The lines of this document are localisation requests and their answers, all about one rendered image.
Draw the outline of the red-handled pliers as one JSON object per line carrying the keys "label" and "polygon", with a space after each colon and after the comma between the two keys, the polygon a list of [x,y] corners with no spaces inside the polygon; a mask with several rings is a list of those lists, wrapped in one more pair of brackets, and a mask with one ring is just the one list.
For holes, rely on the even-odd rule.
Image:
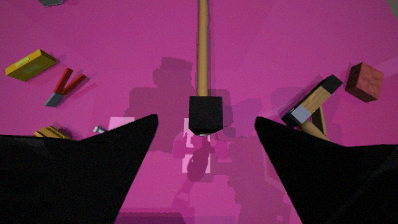
{"label": "red-handled pliers", "polygon": [[86,79],[86,76],[83,74],[80,74],[76,79],[73,80],[72,83],[70,83],[66,88],[64,89],[65,85],[67,84],[67,81],[69,77],[71,76],[73,70],[66,68],[63,76],[59,80],[58,84],[56,85],[56,89],[54,92],[51,94],[51,96],[47,99],[46,103],[44,106],[50,106],[50,107],[55,107],[58,105],[61,101],[61,99],[71,91],[75,86],[77,86],[79,83],[81,83],[84,79]]}

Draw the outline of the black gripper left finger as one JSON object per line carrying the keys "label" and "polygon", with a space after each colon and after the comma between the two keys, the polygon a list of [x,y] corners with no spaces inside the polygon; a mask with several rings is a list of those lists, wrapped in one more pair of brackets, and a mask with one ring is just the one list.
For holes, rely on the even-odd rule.
{"label": "black gripper left finger", "polygon": [[95,224],[114,224],[157,127],[151,114],[83,140],[0,135],[0,171],[53,174]]}

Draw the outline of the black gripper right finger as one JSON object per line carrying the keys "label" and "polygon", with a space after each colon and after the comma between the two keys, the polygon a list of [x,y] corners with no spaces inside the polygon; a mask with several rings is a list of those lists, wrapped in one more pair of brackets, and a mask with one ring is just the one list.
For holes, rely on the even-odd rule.
{"label": "black gripper right finger", "polygon": [[257,116],[254,128],[303,224],[334,224],[387,169],[398,144],[338,145]]}

